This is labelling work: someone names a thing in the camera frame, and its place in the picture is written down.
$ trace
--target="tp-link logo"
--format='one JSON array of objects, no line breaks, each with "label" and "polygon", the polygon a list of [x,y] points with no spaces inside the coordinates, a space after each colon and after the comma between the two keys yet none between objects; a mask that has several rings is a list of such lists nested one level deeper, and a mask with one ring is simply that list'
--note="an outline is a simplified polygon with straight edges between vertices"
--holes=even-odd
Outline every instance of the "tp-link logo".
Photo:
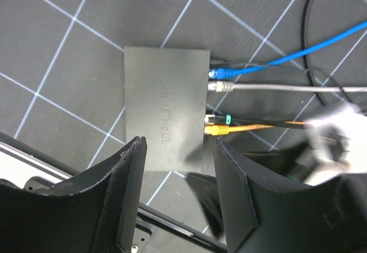
[{"label": "tp-link logo", "polygon": [[161,126],[161,144],[170,141],[170,126],[169,120],[171,118],[171,94],[167,85],[167,79],[162,77],[162,96],[161,96],[161,109],[162,109],[162,121]]}]

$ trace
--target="gray cutting mat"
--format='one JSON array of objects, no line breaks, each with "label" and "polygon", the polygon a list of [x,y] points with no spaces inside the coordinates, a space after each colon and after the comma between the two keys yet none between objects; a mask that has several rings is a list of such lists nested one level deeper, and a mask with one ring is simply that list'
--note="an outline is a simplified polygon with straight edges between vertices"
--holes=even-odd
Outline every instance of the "gray cutting mat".
[{"label": "gray cutting mat", "polygon": [[[305,0],[0,0],[0,130],[78,170],[124,142],[123,47],[210,49],[228,59],[266,62],[300,48]],[[367,0],[315,0],[310,43],[366,20]],[[365,85],[365,30],[312,54],[343,85]],[[239,81],[307,84],[302,61],[294,71],[269,70]],[[330,101],[338,98],[330,95]],[[353,95],[366,107],[364,94]],[[209,94],[208,110],[294,119],[319,108],[311,94]],[[287,146],[300,131],[230,135],[236,146]],[[213,138],[203,171],[212,174]],[[177,173],[145,173],[141,200],[205,230],[196,201]],[[158,232],[145,252],[203,252]]]}]

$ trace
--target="blue ethernet cable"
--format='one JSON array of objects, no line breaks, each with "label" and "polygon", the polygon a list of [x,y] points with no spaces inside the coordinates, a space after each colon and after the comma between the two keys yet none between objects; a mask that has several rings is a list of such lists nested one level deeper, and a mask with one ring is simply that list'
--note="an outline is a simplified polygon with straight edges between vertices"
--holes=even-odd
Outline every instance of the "blue ethernet cable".
[{"label": "blue ethernet cable", "polygon": [[[307,49],[304,49],[302,51],[298,51],[296,53],[293,53],[291,55],[288,55],[286,57],[282,57],[280,59],[271,61],[269,63],[267,63],[267,65],[279,65],[279,64],[283,64],[287,61],[293,60],[295,58],[298,57],[302,57],[304,55],[307,55],[311,52],[317,51],[319,49],[325,48],[341,39],[344,39],[345,37],[363,29],[363,28],[367,28],[367,21],[331,38],[328,39],[318,45],[314,45],[311,46]],[[256,72],[256,71],[261,71],[263,69],[266,69],[267,67],[264,66],[259,66],[259,67],[250,67],[250,68],[243,68],[243,69],[235,69],[235,68],[214,68],[211,69],[209,71],[209,78],[210,79],[217,79],[217,80],[222,80],[222,79],[230,79],[230,78],[234,78],[236,75],[240,75],[240,74],[247,74],[247,73],[251,73],[251,72]]]}]

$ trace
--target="teal cable tag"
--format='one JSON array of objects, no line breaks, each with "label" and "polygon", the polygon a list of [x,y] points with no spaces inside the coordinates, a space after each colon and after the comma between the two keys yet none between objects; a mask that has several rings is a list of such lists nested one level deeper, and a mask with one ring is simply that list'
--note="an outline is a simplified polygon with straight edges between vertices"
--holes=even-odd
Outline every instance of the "teal cable tag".
[{"label": "teal cable tag", "polygon": [[226,125],[229,125],[229,124],[231,123],[231,120],[232,120],[231,115],[230,115],[230,114],[227,114],[227,115],[225,116],[225,124],[226,124]]}]

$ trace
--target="screw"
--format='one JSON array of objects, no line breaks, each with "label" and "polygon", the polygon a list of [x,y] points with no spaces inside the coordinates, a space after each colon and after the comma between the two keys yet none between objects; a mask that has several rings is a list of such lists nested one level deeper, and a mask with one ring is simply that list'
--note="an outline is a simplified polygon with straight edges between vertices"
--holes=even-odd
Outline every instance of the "screw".
[{"label": "screw", "polygon": [[138,246],[132,246],[131,247],[131,253],[138,253],[138,249],[139,249]]}]

